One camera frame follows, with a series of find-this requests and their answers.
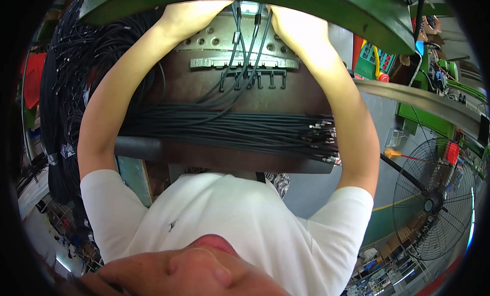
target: yellow line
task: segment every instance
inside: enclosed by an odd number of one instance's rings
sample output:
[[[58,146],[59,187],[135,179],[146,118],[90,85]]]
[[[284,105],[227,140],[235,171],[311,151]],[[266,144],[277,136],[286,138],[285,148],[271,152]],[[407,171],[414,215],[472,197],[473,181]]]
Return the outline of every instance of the yellow line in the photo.
[[[407,200],[412,199],[412,198],[414,198],[414,197],[415,197],[415,195],[412,195],[412,196],[410,196],[410,197],[408,197],[408,198],[402,199],[401,201],[397,201],[397,202],[395,202],[395,204],[398,204],[398,203],[401,203],[401,202],[407,201]],[[385,209],[385,208],[391,207],[392,205],[393,205],[393,204],[392,204],[392,203],[390,203],[390,204],[388,204],[388,205],[386,205],[386,206],[383,206],[383,207],[377,207],[377,208],[374,208],[374,209],[372,210],[372,212],[375,212],[375,211],[378,211],[378,210],[381,210],[381,209]]]

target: metal rail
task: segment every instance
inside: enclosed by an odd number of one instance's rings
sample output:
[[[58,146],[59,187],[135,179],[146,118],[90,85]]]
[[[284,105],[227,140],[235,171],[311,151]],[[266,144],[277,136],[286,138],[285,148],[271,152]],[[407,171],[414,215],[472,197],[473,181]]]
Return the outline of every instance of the metal rail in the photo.
[[[406,85],[359,79],[354,82],[360,92],[390,98],[441,117],[478,142],[480,114],[461,103]]]

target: person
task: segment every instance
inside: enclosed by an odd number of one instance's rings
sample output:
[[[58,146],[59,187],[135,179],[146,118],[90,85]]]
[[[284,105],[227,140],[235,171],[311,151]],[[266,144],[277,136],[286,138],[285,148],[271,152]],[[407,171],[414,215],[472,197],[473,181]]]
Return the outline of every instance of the person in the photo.
[[[371,216],[380,148],[322,19],[270,6],[275,33],[322,87],[335,117],[342,173],[311,218],[295,217],[270,183],[218,173],[183,175],[146,208],[117,173],[115,141],[138,84],[229,4],[167,5],[90,98],[77,151],[80,188],[105,266],[80,281],[98,295],[119,288],[140,296],[340,295],[352,274]]]

